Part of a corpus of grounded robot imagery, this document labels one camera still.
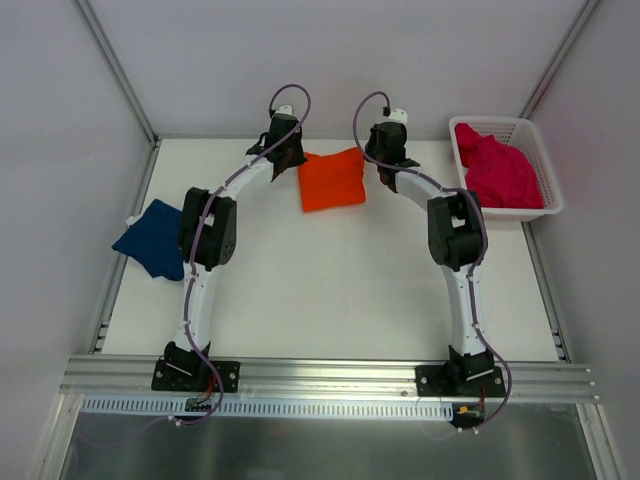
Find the orange t shirt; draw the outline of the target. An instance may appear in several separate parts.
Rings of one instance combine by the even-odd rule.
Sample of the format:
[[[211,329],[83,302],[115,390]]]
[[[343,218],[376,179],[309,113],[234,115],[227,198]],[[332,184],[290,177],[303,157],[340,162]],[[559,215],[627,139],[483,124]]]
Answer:
[[[351,207],[366,202],[364,158],[357,147],[338,153],[306,153],[297,169],[304,213]]]

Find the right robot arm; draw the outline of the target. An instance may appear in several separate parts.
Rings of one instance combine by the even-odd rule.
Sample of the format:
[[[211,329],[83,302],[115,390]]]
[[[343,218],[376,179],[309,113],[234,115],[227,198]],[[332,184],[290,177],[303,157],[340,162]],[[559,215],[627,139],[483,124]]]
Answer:
[[[445,187],[423,173],[407,156],[406,142],[404,123],[377,123],[364,157],[376,165],[383,185],[426,212],[428,249],[445,278],[452,323],[449,359],[428,374],[426,384],[445,396],[503,397],[502,372],[483,328],[479,273],[488,239],[478,202],[471,192]]]

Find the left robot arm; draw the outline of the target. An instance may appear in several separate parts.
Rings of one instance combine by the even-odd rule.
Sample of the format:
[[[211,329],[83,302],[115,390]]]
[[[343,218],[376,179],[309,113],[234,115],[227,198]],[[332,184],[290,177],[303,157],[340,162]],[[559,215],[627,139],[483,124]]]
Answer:
[[[203,358],[211,346],[211,320],[222,267],[237,244],[238,196],[247,187],[268,184],[306,162],[300,121],[285,104],[270,111],[270,126],[246,152],[247,161],[216,189],[193,187],[184,197],[178,246],[183,259],[182,318],[156,362],[154,391],[197,392],[231,385]]]

